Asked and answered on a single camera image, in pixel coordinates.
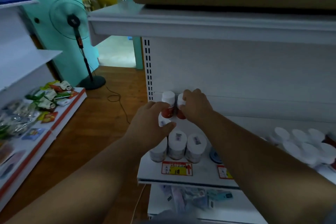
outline white bottle cap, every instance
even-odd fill
[[[320,153],[321,153],[320,160],[322,163],[330,165],[335,162],[336,148],[334,146],[327,143],[321,143]]]
[[[177,97],[177,107],[180,105],[186,105],[186,102],[183,100],[183,93],[179,94]]]
[[[297,145],[290,141],[285,141],[281,145],[285,152],[292,155],[294,158],[301,160],[301,150]]]
[[[293,129],[292,134],[297,143],[310,143],[310,140],[305,132],[299,129]]]
[[[321,143],[326,137],[324,133],[314,128],[308,129],[308,133],[312,141],[316,143]]]
[[[320,158],[320,151],[311,144],[302,143],[301,144],[301,161],[310,165],[311,167],[316,166]]]
[[[187,149],[193,154],[203,154],[207,147],[207,139],[200,134],[188,136]]]
[[[159,114],[159,126],[160,126],[160,127],[163,127],[164,125],[170,123],[170,121],[171,121],[171,120],[166,119],[166,118],[162,117],[161,114]]]
[[[165,137],[161,143],[158,144],[155,148],[151,149],[150,151],[153,153],[162,153],[167,149],[167,137]]]
[[[289,133],[286,129],[277,127],[269,138],[273,144],[281,144],[282,142],[289,140]]]
[[[184,150],[187,145],[187,135],[182,131],[173,130],[169,134],[168,145],[175,151]]]
[[[162,93],[162,102],[169,103],[170,105],[175,104],[175,93],[173,91],[165,91]]]

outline white cable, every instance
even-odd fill
[[[134,208],[134,211],[133,211],[133,215],[132,215],[132,219],[131,219],[131,224],[132,224],[132,222],[133,222],[134,215],[135,215],[135,211],[136,211],[136,209],[137,209],[137,206],[138,206],[138,204],[139,204],[139,201],[140,201],[140,199],[141,199],[142,193],[144,192],[144,189],[145,189],[146,185],[147,185],[147,184],[145,184],[144,187],[142,188],[141,193],[140,193],[140,196],[139,196],[139,199],[138,199],[138,201],[137,201],[137,203],[136,203],[136,205],[135,205],[135,208]]]

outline wooden floor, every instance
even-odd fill
[[[121,94],[129,121],[147,102],[145,71],[133,68],[99,67],[97,75],[107,87]],[[106,87],[87,91],[79,107],[19,190],[0,213],[0,223],[73,173],[101,150],[122,137],[128,127],[118,102],[111,103]],[[137,185],[137,167],[132,170],[110,210],[105,223],[129,224],[143,185]],[[147,219],[150,186],[145,188],[134,219]]]

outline person's right hand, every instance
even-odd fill
[[[207,97],[200,89],[196,89],[193,92],[185,90],[183,92],[183,100],[185,100],[185,105],[180,106],[181,111],[187,120],[196,125],[213,112]]]

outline person's left hand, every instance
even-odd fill
[[[166,108],[169,108],[168,103],[152,101],[140,107],[124,137],[135,142],[134,146],[140,146],[144,152],[156,147],[176,127],[175,122],[159,127],[159,114]]]

